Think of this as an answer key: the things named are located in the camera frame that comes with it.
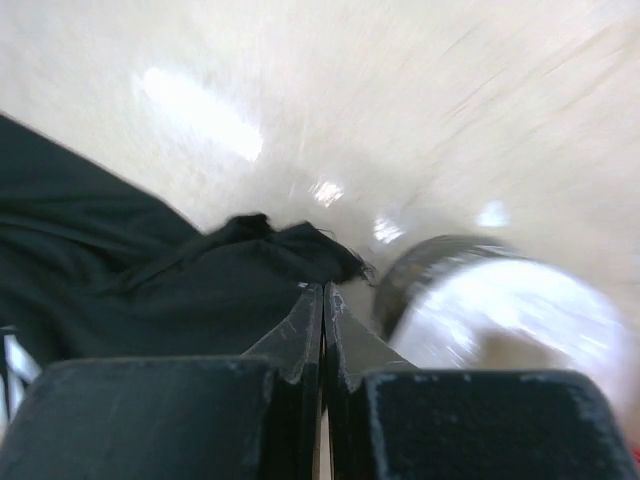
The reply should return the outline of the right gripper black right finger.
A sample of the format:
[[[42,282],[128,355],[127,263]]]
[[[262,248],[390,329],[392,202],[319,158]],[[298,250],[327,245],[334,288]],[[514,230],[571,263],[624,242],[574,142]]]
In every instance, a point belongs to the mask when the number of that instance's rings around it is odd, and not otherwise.
[[[337,479],[635,479],[595,384],[565,370],[421,370],[324,290]]]

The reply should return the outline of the black printed t-shirt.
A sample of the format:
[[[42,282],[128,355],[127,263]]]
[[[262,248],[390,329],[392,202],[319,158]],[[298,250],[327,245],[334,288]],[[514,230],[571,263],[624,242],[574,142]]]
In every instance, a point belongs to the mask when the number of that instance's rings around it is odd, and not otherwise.
[[[306,285],[367,275],[313,225],[264,214],[202,233],[158,198],[1,121],[1,327],[39,365],[238,355]]]

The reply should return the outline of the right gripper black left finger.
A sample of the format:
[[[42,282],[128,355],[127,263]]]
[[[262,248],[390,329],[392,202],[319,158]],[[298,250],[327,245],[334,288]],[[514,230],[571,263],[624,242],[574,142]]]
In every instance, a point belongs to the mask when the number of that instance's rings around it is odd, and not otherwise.
[[[315,479],[323,290],[238,356],[69,361],[30,387],[5,479]]]

